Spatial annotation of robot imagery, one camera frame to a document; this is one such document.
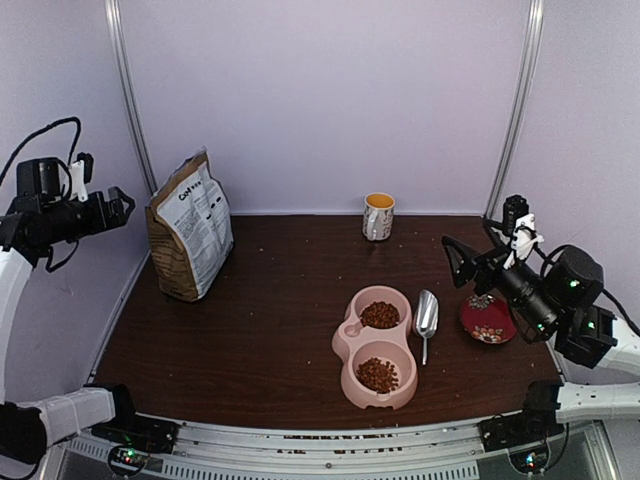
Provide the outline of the silver metal scoop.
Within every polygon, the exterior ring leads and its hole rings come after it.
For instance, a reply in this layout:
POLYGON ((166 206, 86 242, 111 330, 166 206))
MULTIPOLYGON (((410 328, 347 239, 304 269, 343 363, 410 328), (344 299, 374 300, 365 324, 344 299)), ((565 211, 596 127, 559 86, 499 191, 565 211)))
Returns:
POLYGON ((421 365, 428 362, 429 340, 435 335, 439 321, 439 301, 429 290, 422 290, 413 315, 412 331, 422 339, 421 365))

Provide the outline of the brown pet food bag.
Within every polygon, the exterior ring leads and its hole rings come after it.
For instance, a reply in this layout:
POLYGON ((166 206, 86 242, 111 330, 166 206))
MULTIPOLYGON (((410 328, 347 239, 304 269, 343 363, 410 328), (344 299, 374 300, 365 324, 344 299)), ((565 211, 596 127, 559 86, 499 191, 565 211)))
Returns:
POLYGON ((172 172, 145 215, 161 292, 189 303, 203 298, 234 247, 229 202, 205 148, 172 172))

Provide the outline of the pink double pet bowl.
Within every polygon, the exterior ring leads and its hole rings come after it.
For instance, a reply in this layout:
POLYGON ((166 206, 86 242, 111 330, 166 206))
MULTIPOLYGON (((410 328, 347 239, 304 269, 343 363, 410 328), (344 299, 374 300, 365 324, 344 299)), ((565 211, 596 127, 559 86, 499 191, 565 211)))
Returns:
POLYGON ((355 406, 366 409, 404 407, 414 396, 417 385, 416 361, 408 346, 412 311, 408 299, 398 290, 373 285, 358 291, 347 305, 344 321, 333 334, 331 346, 342 361, 340 385, 344 396, 355 406), (399 323, 393 328, 364 326, 360 317, 375 302, 396 308, 399 323), (396 373, 396 387, 388 393, 367 388, 356 377, 359 365, 371 358, 388 364, 396 373))

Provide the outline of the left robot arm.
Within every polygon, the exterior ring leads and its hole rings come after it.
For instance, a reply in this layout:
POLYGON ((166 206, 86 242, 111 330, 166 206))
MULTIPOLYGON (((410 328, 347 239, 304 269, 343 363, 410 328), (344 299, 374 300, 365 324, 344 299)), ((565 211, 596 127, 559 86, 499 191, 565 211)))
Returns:
MULTIPOLYGON (((53 273, 65 265, 54 259, 59 243, 77 246, 125 225, 135 203, 121 189, 89 192, 93 159, 81 153, 69 164, 55 157, 28 160, 17 167, 16 195, 1 217, 1 370, 34 271, 53 273)), ((54 445, 87 428, 104 424, 123 444, 137 442, 144 424, 131 412, 121 385, 86 384, 45 399, 13 401, 1 391, 1 454, 36 467, 54 445)))

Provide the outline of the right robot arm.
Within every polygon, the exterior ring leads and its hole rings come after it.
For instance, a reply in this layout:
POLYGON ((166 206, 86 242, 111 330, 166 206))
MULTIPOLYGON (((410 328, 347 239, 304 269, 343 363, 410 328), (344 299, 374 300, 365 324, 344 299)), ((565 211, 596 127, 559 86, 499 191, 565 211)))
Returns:
MULTIPOLYGON (((542 238, 497 241, 480 253, 459 240, 443 236, 456 287, 474 285, 478 295, 498 291, 511 319, 522 319, 521 331, 529 343, 553 340, 564 359, 587 368, 639 372, 639 328, 624 308, 611 312, 597 305, 604 287, 602 267, 585 251, 563 245, 542 257, 539 271, 527 264, 542 238)), ((584 385, 570 382, 534 382, 527 391, 523 412, 513 419, 519 440, 535 440, 551 423, 579 420, 638 419, 638 383, 584 385)))

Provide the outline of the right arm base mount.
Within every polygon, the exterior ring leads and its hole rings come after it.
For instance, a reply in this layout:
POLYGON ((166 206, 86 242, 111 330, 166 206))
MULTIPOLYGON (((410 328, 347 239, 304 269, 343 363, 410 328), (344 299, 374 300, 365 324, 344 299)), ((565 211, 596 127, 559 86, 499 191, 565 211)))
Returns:
POLYGON ((568 424, 526 412, 494 415, 477 427, 484 451, 505 450, 511 467, 528 478, 544 475, 560 461, 570 434, 568 424))

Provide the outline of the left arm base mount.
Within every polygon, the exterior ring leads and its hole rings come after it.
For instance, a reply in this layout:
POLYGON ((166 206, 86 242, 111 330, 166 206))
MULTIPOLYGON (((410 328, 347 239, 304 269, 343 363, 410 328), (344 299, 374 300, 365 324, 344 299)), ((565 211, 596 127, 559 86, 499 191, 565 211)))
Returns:
POLYGON ((141 415, 128 424, 111 420, 91 428, 93 436, 113 443, 107 466, 122 478, 140 474, 155 455, 172 453, 178 432, 175 422, 141 415))

